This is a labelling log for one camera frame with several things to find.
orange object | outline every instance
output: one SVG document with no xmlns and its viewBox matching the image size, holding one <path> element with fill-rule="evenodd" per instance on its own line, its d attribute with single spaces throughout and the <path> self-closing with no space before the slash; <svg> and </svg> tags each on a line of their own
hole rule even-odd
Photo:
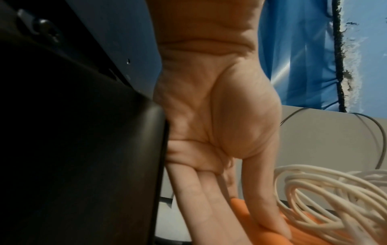
<svg viewBox="0 0 387 245">
<path fill-rule="evenodd" d="M 244 200 L 237 198 L 231 199 L 231 207 L 250 241 L 254 245 L 331 245 L 319 237 L 309 235 L 308 233 L 297 229 L 289 223 L 288 219 L 285 218 L 292 234 L 292 240 L 289 241 L 282 235 L 266 229 L 254 222 Z"/>
</svg>

hand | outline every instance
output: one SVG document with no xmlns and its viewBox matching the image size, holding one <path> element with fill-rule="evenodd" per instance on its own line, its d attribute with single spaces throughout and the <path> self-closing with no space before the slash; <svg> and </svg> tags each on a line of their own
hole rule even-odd
<svg viewBox="0 0 387 245">
<path fill-rule="evenodd" d="M 262 4 L 148 0 L 163 64 L 154 100 L 171 126 L 166 168 L 197 244 L 248 243 L 216 181 L 234 158 L 254 220 L 290 238 L 273 195 L 281 104 L 258 60 Z"/>
</svg>

coiled white cable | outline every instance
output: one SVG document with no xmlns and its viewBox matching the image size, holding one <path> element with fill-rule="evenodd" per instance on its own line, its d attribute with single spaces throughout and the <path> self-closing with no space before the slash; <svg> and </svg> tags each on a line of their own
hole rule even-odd
<svg viewBox="0 0 387 245">
<path fill-rule="evenodd" d="M 277 192 L 277 180 L 286 172 L 290 173 L 285 178 L 290 208 L 280 201 Z M 337 245 L 387 244 L 387 194 L 380 188 L 387 186 L 387 170 L 346 174 L 309 165 L 289 165 L 276 168 L 274 184 L 280 210 L 300 230 Z M 301 190 L 320 195 L 336 215 Z"/>
</svg>

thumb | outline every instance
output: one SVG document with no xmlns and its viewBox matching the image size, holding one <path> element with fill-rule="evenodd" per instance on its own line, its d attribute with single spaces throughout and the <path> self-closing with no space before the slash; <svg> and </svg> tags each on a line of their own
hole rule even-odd
<svg viewBox="0 0 387 245">
<path fill-rule="evenodd" d="M 252 218 L 260 225 L 291 239 L 291 232 L 281 217 L 274 197 L 274 167 L 279 147 L 276 134 L 252 157 L 243 159 L 243 196 Z"/>
</svg>

gray cable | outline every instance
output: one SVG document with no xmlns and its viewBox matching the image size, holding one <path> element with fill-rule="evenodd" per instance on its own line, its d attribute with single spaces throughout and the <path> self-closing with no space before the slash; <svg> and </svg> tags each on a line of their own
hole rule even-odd
<svg viewBox="0 0 387 245">
<path fill-rule="evenodd" d="M 303 110 L 306 110 L 306 109 L 310 109 L 311 107 L 303 107 L 303 108 L 300 108 L 298 110 L 296 110 L 295 112 L 293 112 L 292 114 L 290 114 L 289 116 L 287 116 L 280 124 L 280 126 L 282 126 L 282 124 L 284 122 L 286 122 L 289 118 L 293 117 L 295 114 L 299 113 L 300 111 L 303 111 Z M 383 161 L 384 161 L 384 158 L 386 156 L 386 149 L 387 149 L 387 137 L 386 137 L 386 131 L 384 130 L 383 126 L 377 121 L 375 120 L 373 117 L 370 117 L 370 116 L 367 116 L 365 114 L 362 114 L 362 113 L 357 113 L 357 112 L 350 112 L 350 114 L 354 114 L 354 115 L 358 115 L 358 116 L 363 116 L 363 117 L 366 117 L 368 118 L 369 120 L 373 121 L 380 129 L 380 132 L 382 133 L 382 137 L 383 137 L 383 148 L 382 148 L 382 154 L 380 155 L 380 158 L 379 158 L 379 161 L 378 161 L 378 164 L 376 165 L 375 169 L 380 169 L 382 164 L 383 164 Z"/>
</svg>

